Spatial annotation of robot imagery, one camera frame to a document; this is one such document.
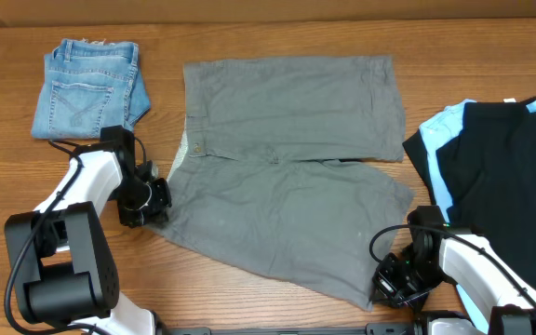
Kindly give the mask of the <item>grey cotton shorts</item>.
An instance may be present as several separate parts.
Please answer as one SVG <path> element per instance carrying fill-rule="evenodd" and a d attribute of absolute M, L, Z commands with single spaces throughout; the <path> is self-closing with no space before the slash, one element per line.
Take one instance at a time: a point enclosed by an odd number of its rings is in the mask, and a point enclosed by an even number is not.
<path fill-rule="evenodd" d="M 413 199 L 388 56 L 188 63 L 172 206 L 153 231 L 256 275 L 369 310 L 371 238 Z"/>

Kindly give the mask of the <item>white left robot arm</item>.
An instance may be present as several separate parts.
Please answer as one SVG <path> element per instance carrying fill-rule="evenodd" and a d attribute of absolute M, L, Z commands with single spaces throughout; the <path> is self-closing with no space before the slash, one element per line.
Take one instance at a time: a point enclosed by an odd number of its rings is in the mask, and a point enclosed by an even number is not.
<path fill-rule="evenodd" d="M 140 140 L 121 127 L 105 127 L 97 143 L 51 140 L 69 155 L 69 169 L 55 191 L 34 210 L 12 215 L 5 224 L 11 271 L 4 311 L 14 318 L 16 303 L 29 324 L 45 324 L 48 334 L 165 334 L 159 316 L 137 306 L 119 285 L 112 251 L 100 222 L 108 201 L 129 228 L 168 217 L 171 196 L 155 164 L 137 164 Z"/>

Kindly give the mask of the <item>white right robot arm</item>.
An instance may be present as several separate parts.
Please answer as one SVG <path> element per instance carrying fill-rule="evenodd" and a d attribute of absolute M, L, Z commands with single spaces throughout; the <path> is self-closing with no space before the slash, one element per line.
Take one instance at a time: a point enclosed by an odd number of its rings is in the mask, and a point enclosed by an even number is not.
<path fill-rule="evenodd" d="M 536 290 L 493 251 L 487 238 L 452 229 L 437 206 L 409 213 L 411 242 L 396 256 L 377 258 L 371 300 L 411 309 L 414 320 L 397 334 L 477 334 L 476 323 L 451 311 L 425 312 L 429 294 L 446 282 L 462 288 L 489 334 L 536 334 Z"/>

